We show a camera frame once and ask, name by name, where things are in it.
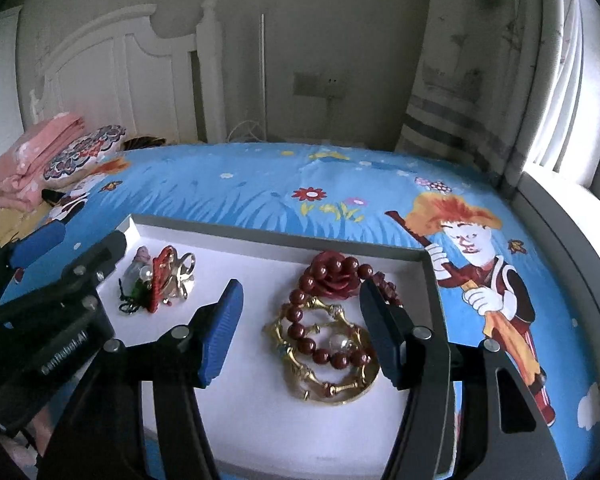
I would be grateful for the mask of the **white pearl earring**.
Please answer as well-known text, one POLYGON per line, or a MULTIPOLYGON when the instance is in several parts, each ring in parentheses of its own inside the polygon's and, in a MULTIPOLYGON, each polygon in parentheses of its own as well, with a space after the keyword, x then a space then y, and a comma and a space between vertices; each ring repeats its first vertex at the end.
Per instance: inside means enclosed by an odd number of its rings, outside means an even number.
POLYGON ((140 279, 143 282, 150 281, 152 279, 152 269, 151 266, 143 266, 140 269, 140 279))

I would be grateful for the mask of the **white wooden headboard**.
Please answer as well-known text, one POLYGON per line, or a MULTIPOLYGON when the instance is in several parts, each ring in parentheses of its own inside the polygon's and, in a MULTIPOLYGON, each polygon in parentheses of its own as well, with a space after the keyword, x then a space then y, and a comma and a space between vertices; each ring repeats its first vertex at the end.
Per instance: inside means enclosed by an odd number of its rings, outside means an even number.
POLYGON ((80 27, 42 65, 43 90, 29 93, 32 122, 73 112, 90 130, 120 125, 172 143, 226 142, 217 4, 204 0, 195 31, 181 37, 156 34, 150 3, 80 27))

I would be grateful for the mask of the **folded pink blanket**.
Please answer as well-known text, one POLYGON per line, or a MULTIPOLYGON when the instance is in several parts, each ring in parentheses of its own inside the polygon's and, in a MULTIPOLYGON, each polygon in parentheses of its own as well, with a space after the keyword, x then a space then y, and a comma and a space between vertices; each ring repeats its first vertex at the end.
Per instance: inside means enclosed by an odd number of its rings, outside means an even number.
POLYGON ((84 119, 65 112, 23 133, 0 156, 0 208, 34 211, 42 203, 44 166, 84 132, 84 119))

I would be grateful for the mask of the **gold ring cluster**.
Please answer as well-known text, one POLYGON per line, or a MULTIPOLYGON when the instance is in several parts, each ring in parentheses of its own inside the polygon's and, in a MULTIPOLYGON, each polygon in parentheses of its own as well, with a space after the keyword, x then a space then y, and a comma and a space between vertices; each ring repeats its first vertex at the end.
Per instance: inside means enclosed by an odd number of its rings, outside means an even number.
POLYGON ((164 304, 172 301, 186 301, 195 286, 196 257, 192 252, 179 256, 174 252, 166 260, 168 276, 161 289, 164 304))

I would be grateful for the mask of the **window frame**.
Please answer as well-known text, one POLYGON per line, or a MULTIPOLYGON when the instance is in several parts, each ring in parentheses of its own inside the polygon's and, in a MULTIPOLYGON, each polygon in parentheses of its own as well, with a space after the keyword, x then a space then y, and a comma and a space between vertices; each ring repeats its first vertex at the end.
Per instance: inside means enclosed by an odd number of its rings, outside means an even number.
POLYGON ((560 63, 515 203, 573 302, 600 384, 600 0, 558 1, 560 63))

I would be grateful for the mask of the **grey white jewelry tray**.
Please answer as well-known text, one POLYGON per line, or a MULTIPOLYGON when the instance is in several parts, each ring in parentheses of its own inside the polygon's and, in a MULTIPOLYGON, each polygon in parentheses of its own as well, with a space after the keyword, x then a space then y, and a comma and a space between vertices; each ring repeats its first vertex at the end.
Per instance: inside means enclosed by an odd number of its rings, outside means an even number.
POLYGON ((370 386, 352 400, 320 400, 300 380, 340 384, 343 370, 314 364, 288 337, 283 314, 311 260, 332 249, 367 263, 396 286, 413 322, 443 330, 431 262, 421 250, 320 240, 234 226, 129 214, 112 225, 134 255, 173 246, 196 259, 194 287, 182 302, 156 313, 124 314, 119 261, 99 293, 125 344, 152 341, 217 300, 230 280, 244 289, 242 317, 218 378, 197 394, 213 455, 224 474, 246 479, 377 479, 382 475, 406 405, 405 392, 370 372, 370 386))

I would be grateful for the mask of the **patterned round cushion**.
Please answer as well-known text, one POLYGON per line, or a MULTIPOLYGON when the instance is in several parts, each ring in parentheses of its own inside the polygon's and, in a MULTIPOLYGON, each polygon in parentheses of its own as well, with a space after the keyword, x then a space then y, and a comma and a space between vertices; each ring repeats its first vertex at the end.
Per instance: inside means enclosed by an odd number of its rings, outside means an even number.
POLYGON ((85 133, 46 162, 43 182, 48 188, 62 188, 81 180, 107 156, 120 151, 125 137, 126 129, 120 125, 85 133))

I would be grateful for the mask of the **red rose ornament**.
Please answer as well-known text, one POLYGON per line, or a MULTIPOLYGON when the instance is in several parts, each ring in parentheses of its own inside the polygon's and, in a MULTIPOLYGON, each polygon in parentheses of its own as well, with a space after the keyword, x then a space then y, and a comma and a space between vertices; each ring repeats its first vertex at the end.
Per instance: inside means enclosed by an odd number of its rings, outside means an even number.
POLYGON ((299 280, 302 292, 314 297, 346 300, 358 294, 362 278, 357 258, 340 252, 320 252, 299 280))

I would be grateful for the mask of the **blue cartoon bed cover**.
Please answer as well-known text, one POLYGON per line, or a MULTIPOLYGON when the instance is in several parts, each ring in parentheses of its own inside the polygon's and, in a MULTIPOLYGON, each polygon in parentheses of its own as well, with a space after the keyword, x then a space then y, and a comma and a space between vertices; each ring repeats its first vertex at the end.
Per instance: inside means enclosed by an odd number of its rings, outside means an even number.
MULTIPOLYGON (((554 266, 509 204, 483 176, 467 168, 415 156, 319 148, 314 145, 170 145, 123 153, 119 168, 102 166, 75 185, 82 208, 69 220, 64 240, 11 284, 6 300, 59 278, 62 268, 131 214, 219 224, 348 244, 416 249, 400 226, 415 200, 441 200, 452 216, 469 212, 476 224, 467 247, 442 232, 431 240, 479 287, 483 304, 499 306, 524 328, 547 374, 541 404, 555 413, 550 433, 569 478, 588 464, 600 443, 600 400, 590 348, 576 311, 554 266)), ((228 399, 232 381, 245 379, 238 396, 255 406, 255 422, 234 422, 223 406, 204 419, 215 444, 242 457, 248 440, 264 446, 258 465, 283 463, 284 437, 307 437, 289 460, 294 468, 322 474, 378 474, 388 441, 371 437, 342 465, 317 454, 316 446, 352 429, 355 416, 372 418, 382 408, 400 408, 403 398, 381 380, 344 408, 324 408, 294 399, 283 383, 282 362, 262 327, 272 304, 247 308, 238 332, 246 343, 232 351, 211 393, 228 399)))

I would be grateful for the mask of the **white jade pendant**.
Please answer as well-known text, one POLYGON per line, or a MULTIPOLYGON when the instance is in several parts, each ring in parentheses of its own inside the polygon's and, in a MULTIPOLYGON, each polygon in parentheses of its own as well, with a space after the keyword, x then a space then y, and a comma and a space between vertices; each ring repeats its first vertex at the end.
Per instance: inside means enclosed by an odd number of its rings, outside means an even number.
POLYGON ((124 296, 131 296, 135 284, 141 280, 140 274, 145 266, 151 265, 151 256, 149 255, 146 246, 140 246, 137 249, 135 256, 132 258, 131 263, 125 269, 120 278, 120 287, 124 296))

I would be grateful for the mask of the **wall power socket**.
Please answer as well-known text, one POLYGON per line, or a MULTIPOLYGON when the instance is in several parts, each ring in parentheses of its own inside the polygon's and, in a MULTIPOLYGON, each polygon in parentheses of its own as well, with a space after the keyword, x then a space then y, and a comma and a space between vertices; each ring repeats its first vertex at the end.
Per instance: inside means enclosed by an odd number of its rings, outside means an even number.
POLYGON ((325 100, 340 100, 347 93, 346 82, 341 77, 316 73, 294 73, 292 94, 325 100))

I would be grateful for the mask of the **grey patterned curtain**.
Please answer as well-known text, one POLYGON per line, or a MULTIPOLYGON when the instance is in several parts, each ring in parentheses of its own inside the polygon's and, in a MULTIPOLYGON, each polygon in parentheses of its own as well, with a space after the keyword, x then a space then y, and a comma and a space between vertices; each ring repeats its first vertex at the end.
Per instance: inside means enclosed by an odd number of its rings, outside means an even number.
POLYGON ((517 187, 558 81, 564 0, 429 0, 396 151, 517 187))

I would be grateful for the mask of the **gold bangle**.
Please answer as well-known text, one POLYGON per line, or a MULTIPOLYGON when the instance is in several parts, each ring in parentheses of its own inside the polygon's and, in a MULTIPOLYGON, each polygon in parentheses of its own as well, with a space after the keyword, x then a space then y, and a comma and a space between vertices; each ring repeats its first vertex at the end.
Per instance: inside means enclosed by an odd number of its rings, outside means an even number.
POLYGON ((358 400, 376 382, 380 365, 366 328, 340 304, 284 304, 266 326, 285 367, 292 393, 304 402, 342 405, 358 400), (329 337, 346 334, 354 348, 333 356, 329 337))

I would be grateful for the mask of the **yellow floral bed sheet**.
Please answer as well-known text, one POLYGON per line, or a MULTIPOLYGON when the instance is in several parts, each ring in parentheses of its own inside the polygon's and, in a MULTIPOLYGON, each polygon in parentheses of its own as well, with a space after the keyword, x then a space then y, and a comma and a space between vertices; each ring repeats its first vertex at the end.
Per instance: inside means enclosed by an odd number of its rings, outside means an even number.
POLYGON ((32 212, 0 208, 0 245, 31 234, 44 221, 52 207, 42 203, 32 212))

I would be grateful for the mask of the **thin metal pole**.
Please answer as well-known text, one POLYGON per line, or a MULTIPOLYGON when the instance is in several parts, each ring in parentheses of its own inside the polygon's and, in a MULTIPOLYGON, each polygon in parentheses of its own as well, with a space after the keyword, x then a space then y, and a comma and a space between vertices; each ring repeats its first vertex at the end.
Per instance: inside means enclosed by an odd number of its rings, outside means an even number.
POLYGON ((259 78, 260 78, 260 104, 261 126, 263 142, 268 140, 268 87, 266 84, 266 14, 261 13, 259 18, 259 78))

